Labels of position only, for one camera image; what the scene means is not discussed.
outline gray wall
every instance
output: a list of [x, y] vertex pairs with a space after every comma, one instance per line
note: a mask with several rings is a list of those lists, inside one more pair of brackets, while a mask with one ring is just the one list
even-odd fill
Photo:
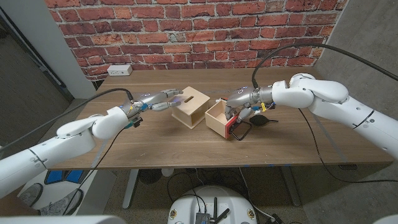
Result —
[[[398, 1], [350, 0], [328, 44], [398, 75]], [[360, 102], [398, 119], [397, 81], [331, 50], [315, 68], [325, 79], [344, 84]]]
[[0, 6], [75, 98], [95, 94], [55, 24], [44, 0], [2, 0]]

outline wooden surface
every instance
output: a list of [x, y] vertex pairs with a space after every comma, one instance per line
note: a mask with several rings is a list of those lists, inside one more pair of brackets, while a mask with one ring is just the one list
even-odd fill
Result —
[[[320, 78], [312, 68], [262, 68], [257, 73], [260, 86], [287, 80], [299, 73], [311, 73]], [[228, 97], [231, 91], [250, 86], [252, 69], [207, 70], [154, 70], [133, 71], [129, 77], [108, 77], [98, 91], [111, 88], [127, 88], [134, 96], [148, 91], [169, 88], [184, 89], [192, 86], [208, 95], [210, 105], [215, 99]], [[78, 119], [102, 113], [121, 105], [126, 99], [123, 92], [104, 95], [88, 103]], [[328, 164], [343, 164], [343, 159], [332, 147], [318, 127], [309, 110], [306, 114], [319, 145], [323, 160]], [[284, 166], [320, 164], [311, 132], [298, 111], [286, 106], [263, 113], [277, 124], [253, 127], [243, 141], [226, 140], [202, 121], [190, 130], [171, 117], [171, 110], [142, 113], [138, 128], [124, 130], [99, 165], [100, 169], [143, 169], [165, 167], [235, 167], [235, 166]], [[392, 157], [373, 146], [352, 129], [320, 118], [330, 136], [347, 158], [347, 163], [390, 162]], [[56, 169], [90, 168], [101, 141], [91, 152], [59, 164]]]

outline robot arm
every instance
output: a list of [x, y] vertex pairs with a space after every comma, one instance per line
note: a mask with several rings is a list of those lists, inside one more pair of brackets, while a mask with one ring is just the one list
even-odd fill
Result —
[[308, 108], [313, 114], [339, 122], [371, 141], [398, 159], [398, 121], [360, 103], [348, 95], [347, 88], [333, 81], [316, 80], [306, 73], [294, 75], [289, 82], [275, 82], [260, 88], [236, 90], [226, 103], [226, 118], [234, 116], [235, 108], [244, 106], [238, 115], [241, 122], [251, 114], [251, 105], [272, 103]]
[[180, 93], [175, 89], [164, 90], [142, 95], [137, 101], [127, 100], [122, 106], [107, 110], [106, 116], [96, 114], [65, 124], [57, 130], [56, 137], [2, 159], [0, 198], [55, 164], [90, 152], [95, 147], [94, 137], [110, 139], [130, 123], [137, 127], [142, 121], [141, 112], [162, 111], [180, 105], [181, 102], [163, 102]]

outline brick wall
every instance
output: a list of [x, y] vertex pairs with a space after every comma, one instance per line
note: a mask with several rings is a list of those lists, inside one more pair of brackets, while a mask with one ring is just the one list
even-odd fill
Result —
[[[89, 80], [135, 70], [252, 68], [271, 49], [324, 43], [347, 0], [44, 0]], [[285, 49], [264, 66], [313, 66], [321, 49]]]

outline robot finger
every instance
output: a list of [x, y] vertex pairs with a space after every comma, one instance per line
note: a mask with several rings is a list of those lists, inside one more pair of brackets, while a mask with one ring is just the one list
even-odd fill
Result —
[[151, 110], [154, 111], [163, 111], [166, 110], [167, 108], [170, 108], [172, 106], [179, 106], [181, 105], [181, 102], [164, 102], [164, 103], [156, 103], [150, 107]]
[[178, 90], [178, 89], [169, 89], [169, 90], [163, 90], [162, 93], [165, 93], [167, 98], [170, 98], [172, 96], [178, 95], [178, 94], [182, 94], [183, 91]]

